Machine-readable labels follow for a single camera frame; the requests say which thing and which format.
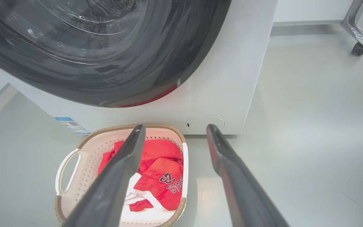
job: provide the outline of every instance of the laundry basket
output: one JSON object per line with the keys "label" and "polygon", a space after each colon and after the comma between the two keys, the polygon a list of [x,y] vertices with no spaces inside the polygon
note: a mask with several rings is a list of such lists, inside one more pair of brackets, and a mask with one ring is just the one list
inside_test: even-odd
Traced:
{"label": "laundry basket", "polygon": [[[55,212],[60,223],[64,222],[78,201],[83,197],[88,188],[98,175],[98,168],[102,161],[103,153],[109,152],[114,143],[124,141],[136,125],[122,125],[104,128],[93,132],[85,138],[75,151],[72,151],[62,161],[56,176]],[[159,211],[145,209],[141,212],[131,212],[128,206],[123,208],[120,226],[171,226],[184,212],[188,188],[188,150],[186,139],[174,127],[169,125],[145,125],[146,139],[166,139],[177,145],[183,154],[183,187],[180,204],[176,211]],[[78,155],[78,161],[65,190],[61,189],[61,179],[65,166],[69,160]]]}

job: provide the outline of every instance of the caster wheel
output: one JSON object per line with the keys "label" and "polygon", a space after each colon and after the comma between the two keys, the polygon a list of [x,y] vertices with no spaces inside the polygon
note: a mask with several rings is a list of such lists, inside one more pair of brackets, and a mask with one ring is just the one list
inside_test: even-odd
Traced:
{"label": "caster wheel", "polygon": [[356,55],[356,56],[363,55],[363,45],[361,43],[356,43],[353,48],[352,53],[353,53],[353,55]]}

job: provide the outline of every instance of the light gray floor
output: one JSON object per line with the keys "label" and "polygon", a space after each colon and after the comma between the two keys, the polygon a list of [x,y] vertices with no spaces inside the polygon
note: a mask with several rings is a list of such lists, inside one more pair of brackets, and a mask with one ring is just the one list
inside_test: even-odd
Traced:
{"label": "light gray floor", "polygon": [[[273,31],[244,132],[228,138],[291,226],[363,226],[363,56],[338,26],[298,28]],[[0,226],[58,224],[56,170],[80,140],[24,96],[9,103]],[[187,144],[186,214],[175,226],[231,226],[205,137]]]}

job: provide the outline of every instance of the beige basket rim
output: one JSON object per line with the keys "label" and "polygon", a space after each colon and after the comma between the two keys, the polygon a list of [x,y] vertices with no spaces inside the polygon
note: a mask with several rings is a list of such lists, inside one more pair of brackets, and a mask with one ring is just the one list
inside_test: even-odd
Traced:
{"label": "beige basket rim", "polygon": [[[186,142],[186,138],[184,137],[184,135],[177,130],[177,128],[170,126],[170,125],[162,125],[162,124],[143,124],[146,128],[164,128],[164,129],[168,129],[173,131],[174,133],[176,133],[176,135],[178,135],[178,137],[181,139],[182,143]],[[91,133],[89,136],[87,136],[79,145],[78,145],[78,149],[82,149],[83,146],[93,137],[105,133],[105,132],[114,132],[114,131],[120,131],[120,130],[129,130],[129,129],[134,129],[137,125],[120,125],[120,126],[114,126],[114,127],[109,127],[109,128],[102,128],[99,129],[97,131],[94,131],[93,133]],[[55,198],[55,202],[54,202],[54,210],[56,213],[56,217],[58,219],[58,221],[60,223],[63,223],[65,221],[65,216],[62,213],[62,208],[61,208],[61,200],[62,197],[57,195]],[[170,227],[173,225],[173,223],[175,221],[177,221],[177,219],[180,217],[180,215],[183,213],[184,207],[186,205],[186,198],[181,198],[180,200],[180,204],[177,207],[175,213],[173,214],[173,216],[167,220],[165,223],[159,225],[160,227]]]}

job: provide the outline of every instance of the white washing machine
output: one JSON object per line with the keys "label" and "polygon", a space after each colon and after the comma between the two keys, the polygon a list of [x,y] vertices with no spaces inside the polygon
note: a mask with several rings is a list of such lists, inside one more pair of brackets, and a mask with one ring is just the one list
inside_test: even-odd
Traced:
{"label": "white washing machine", "polygon": [[77,134],[240,134],[276,0],[0,0],[0,68]]}

